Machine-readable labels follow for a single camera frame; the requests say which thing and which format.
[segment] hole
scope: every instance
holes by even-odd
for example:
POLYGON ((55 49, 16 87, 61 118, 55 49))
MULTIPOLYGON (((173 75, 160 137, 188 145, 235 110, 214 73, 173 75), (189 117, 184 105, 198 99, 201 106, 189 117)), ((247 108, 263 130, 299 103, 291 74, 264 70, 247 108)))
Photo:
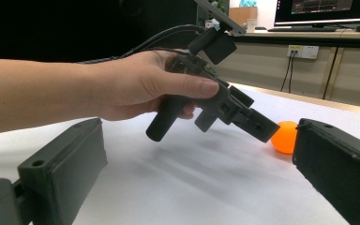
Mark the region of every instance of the hole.
POLYGON ((256 129, 256 131, 264 132, 264 128, 260 124, 256 124, 255 129, 256 129))
POLYGON ((17 182, 14 185, 15 185, 13 187, 14 194, 16 195, 17 198, 19 198, 24 194, 25 190, 23 189, 23 186, 21 184, 18 184, 17 182))
POLYGON ((226 105, 225 103, 223 103, 221 105, 221 111, 223 112, 223 114, 226 114, 229 110, 230 110, 230 107, 228 105, 226 105))
POLYGON ((35 161, 35 162, 32 164, 32 166, 34 166, 34 167, 41 166, 41 165, 43 165, 43 163, 45 163, 44 160, 38 160, 38 161, 35 161))

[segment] forearm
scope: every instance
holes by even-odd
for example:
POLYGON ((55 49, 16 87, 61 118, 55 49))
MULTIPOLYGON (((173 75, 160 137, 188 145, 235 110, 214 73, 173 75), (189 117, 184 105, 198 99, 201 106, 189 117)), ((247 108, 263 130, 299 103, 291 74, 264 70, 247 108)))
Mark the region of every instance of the forearm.
POLYGON ((87 65, 0 60, 0 132, 95 115, 87 65))

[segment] black handle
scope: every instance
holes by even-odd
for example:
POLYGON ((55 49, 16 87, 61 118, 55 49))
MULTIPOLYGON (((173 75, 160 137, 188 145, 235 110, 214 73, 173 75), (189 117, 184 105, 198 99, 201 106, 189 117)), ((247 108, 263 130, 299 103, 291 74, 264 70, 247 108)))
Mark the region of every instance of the black handle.
POLYGON ((190 100, 187 97, 168 96, 162 102, 153 122, 145 131, 147 136, 155 142, 160 142, 188 102, 190 100))

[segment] black 3d-printed part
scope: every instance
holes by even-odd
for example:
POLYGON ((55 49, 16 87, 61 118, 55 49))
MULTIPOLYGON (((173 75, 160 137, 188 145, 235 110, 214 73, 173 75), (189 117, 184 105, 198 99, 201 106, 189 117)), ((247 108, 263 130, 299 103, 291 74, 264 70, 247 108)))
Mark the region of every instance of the black 3d-printed part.
POLYGON ((233 53, 236 50, 236 46, 230 36, 224 33, 227 27, 224 23, 220 26, 222 28, 219 30, 211 27, 196 37, 188 44, 189 52, 197 55, 199 51, 203 50, 214 65, 217 65, 233 53))
POLYGON ((147 136, 159 142, 182 112, 183 107, 192 100, 202 109, 195 125, 203 132, 207 131, 216 119, 220 119, 226 125, 234 123, 256 139, 266 143, 279 129, 278 124, 250 109, 253 99, 205 69, 206 65, 207 63, 198 56, 178 55, 176 57, 170 69, 171 72, 212 79, 218 83, 219 90, 209 99, 168 96, 156 118, 146 130, 147 136))
POLYGON ((78 123, 0 179, 0 225, 70 225, 107 165, 100 119, 78 123))
POLYGON ((297 130, 293 164, 350 224, 360 224, 360 140, 309 119, 297 130))

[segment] white wall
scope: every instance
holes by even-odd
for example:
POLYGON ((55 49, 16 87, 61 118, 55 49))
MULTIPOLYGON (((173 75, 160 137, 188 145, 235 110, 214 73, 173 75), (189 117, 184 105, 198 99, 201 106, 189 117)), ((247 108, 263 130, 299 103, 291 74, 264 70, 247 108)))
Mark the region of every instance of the white wall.
MULTIPOLYGON (((230 0, 230 8, 239 7, 240 0, 230 0)), ((274 27, 277 0, 257 0, 257 25, 267 29, 274 27)))

